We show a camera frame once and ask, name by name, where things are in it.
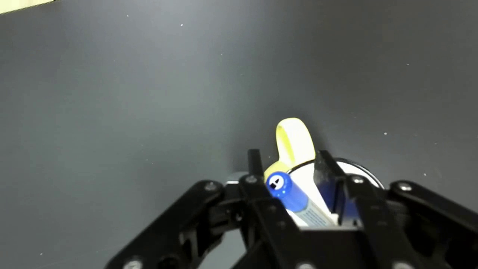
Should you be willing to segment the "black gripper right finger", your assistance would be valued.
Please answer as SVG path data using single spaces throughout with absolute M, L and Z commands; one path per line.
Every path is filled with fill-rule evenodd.
M 478 213 L 413 180 L 376 186 L 326 149 L 314 180 L 340 224 L 358 227 L 378 269 L 478 269 Z

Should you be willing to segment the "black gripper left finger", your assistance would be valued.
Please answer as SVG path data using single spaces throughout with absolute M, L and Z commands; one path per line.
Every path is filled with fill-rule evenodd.
M 263 172 L 260 151 L 250 149 L 249 170 L 237 182 L 196 182 L 105 269 L 199 269 L 232 230 L 241 231 L 246 245 L 234 269 L 286 269 L 292 258 L 274 233 L 286 231 L 292 219 L 266 189 Z

